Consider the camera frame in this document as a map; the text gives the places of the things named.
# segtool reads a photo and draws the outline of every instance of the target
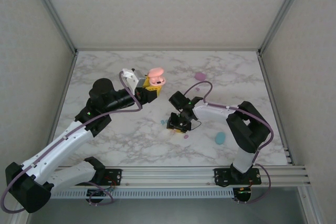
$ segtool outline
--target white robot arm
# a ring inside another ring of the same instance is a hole
[[[185,133],[191,130],[192,120],[228,124],[239,146],[230,174],[236,183],[242,182],[255,161],[259,146],[271,132],[270,126],[256,108],[247,101],[238,106],[224,106],[206,102],[201,97],[190,100],[179,91],[169,101],[180,113],[171,113],[168,129]]]
[[[110,122],[111,113],[140,111],[142,105],[152,102],[161,91],[165,79],[162,68],[152,69],[151,77],[138,70],[123,69],[119,78],[124,86],[114,90],[109,79],[97,80],[89,91],[86,106],[75,117],[70,126],[42,151],[24,161],[15,162],[6,168],[7,188],[1,198],[1,208],[16,213],[4,206],[4,197],[10,192],[28,212],[35,212],[46,204],[51,195],[83,182],[99,184],[104,177],[105,167],[94,157],[60,171],[55,169],[82,144],[93,140]],[[121,110],[138,105],[135,110]]]

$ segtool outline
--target blue spot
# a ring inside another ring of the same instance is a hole
[[[225,133],[224,132],[218,132],[215,138],[216,144],[223,144],[225,140]]]

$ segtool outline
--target purple spot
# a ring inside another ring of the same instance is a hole
[[[198,72],[195,74],[195,79],[197,81],[204,81],[206,79],[206,74]]]

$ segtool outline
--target white marble surface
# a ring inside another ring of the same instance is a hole
[[[140,112],[112,115],[112,122],[63,165],[77,164],[89,156],[98,158],[106,166],[230,165],[238,146],[227,125],[203,122],[184,139],[184,134],[167,130],[161,124],[161,120],[167,120],[175,111],[168,101],[169,97],[177,90],[183,93],[195,84],[194,75],[199,71],[206,73],[207,80],[214,85],[209,101],[227,105],[250,101],[274,129],[273,142],[262,150],[257,161],[264,165],[287,164],[255,52],[80,52],[56,135],[85,106],[95,80],[109,78],[117,90],[122,88],[118,73],[123,68],[136,68],[146,73],[159,66],[165,69],[167,79],[160,96],[145,104]],[[188,96],[203,96],[208,85],[201,84],[199,88],[199,91],[192,89]],[[224,144],[217,145],[215,136],[220,131],[226,133],[226,140]]]

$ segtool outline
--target white wall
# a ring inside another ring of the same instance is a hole
[[[51,0],[77,48],[259,48],[284,0]]]
[[[336,0],[295,0],[264,62],[289,146],[336,223]]]
[[[71,52],[40,0],[0,0],[0,191],[5,167],[47,142]],[[6,201],[13,208],[13,198]],[[8,214],[0,211],[0,223]]]

